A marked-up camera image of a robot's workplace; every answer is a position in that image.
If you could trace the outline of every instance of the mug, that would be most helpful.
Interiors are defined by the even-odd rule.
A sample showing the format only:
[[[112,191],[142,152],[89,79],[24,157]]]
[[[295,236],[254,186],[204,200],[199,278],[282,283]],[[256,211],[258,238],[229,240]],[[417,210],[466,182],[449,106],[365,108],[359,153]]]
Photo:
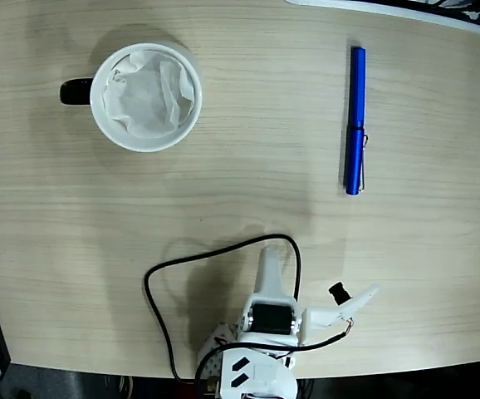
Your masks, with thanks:
[[[176,131],[162,137],[142,138],[131,135],[121,123],[109,118],[105,111],[103,93],[111,70],[132,52],[142,50],[155,50],[175,58],[186,68],[193,83],[194,104],[189,116]],[[120,147],[137,152],[155,152],[179,143],[192,130],[201,112],[202,77],[195,57],[183,46],[172,42],[137,43],[121,48],[109,56],[93,78],[72,79],[63,83],[59,97],[63,104],[69,106],[90,105],[92,116],[102,133]]]

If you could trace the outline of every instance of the wood grain surface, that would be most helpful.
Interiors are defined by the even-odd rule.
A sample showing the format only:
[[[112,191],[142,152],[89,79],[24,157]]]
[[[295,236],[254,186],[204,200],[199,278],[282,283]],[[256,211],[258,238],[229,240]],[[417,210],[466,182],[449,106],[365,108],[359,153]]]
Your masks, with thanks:
[[[175,147],[123,150],[87,107],[59,103],[65,80],[165,38],[205,75],[198,124]],[[366,192],[351,198],[354,44],[368,51],[370,141]],[[302,305],[331,305],[335,281],[381,285],[297,376],[480,360],[480,36],[282,0],[0,0],[0,318],[14,362],[169,376],[144,272],[269,232],[301,246]],[[261,247],[152,282],[184,376],[240,314]]]

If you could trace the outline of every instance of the pen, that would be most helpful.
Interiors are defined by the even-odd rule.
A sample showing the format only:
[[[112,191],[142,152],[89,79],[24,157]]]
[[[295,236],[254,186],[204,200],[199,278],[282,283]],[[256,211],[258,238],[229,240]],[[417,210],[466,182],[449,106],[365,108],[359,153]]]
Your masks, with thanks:
[[[365,49],[352,47],[350,51],[350,98],[345,192],[348,195],[358,195],[364,184]]]

